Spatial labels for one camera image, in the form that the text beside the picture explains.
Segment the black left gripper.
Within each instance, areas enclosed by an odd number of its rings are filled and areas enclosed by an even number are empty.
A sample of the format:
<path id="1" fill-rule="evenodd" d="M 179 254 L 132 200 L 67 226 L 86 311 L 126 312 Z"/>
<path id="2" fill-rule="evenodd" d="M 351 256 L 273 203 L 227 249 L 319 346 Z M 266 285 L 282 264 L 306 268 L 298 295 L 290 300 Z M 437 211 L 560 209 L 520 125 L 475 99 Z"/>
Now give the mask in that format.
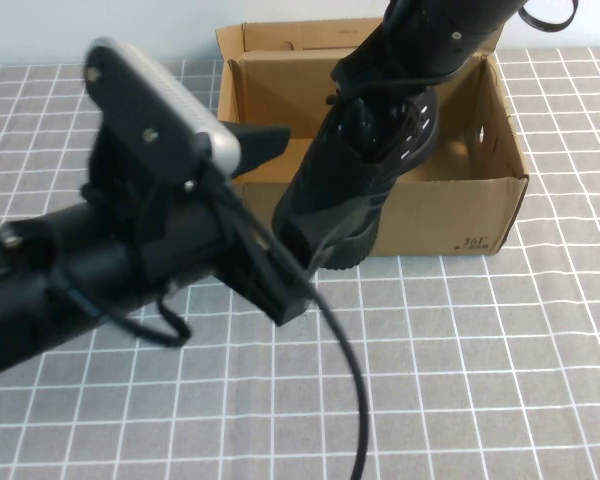
<path id="1" fill-rule="evenodd" d="M 285 126 L 223 122 L 237 138 L 241 157 L 232 176 L 256 170 L 282 155 L 291 138 Z M 140 248 L 149 283 L 184 284 L 214 276 L 283 326 L 303 315 L 310 303 L 300 281 L 280 256 L 256 240 L 238 213 L 240 200 L 221 174 L 206 172 L 190 192 L 179 188 L 166 216 L 164 236 Z"/>

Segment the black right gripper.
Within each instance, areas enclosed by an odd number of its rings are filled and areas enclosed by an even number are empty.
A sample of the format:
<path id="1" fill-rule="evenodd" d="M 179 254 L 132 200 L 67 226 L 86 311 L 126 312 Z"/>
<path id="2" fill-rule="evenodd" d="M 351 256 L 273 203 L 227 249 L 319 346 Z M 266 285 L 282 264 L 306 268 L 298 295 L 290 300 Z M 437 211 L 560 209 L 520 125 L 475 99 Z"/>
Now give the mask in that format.
<path id="1" fill-rule="evenodd" d="M 336 63 L 331 78 L 341 98 L 371 92 L 408 95 L 424 89 L 428 77 L 412 58 L 421 6 L 420 1 L 390 2 L 381 24 Z M 362 99 L 351 106 L 349 139 L 358 153 L 368 153 L 377 144 L 375 119 Z"/>

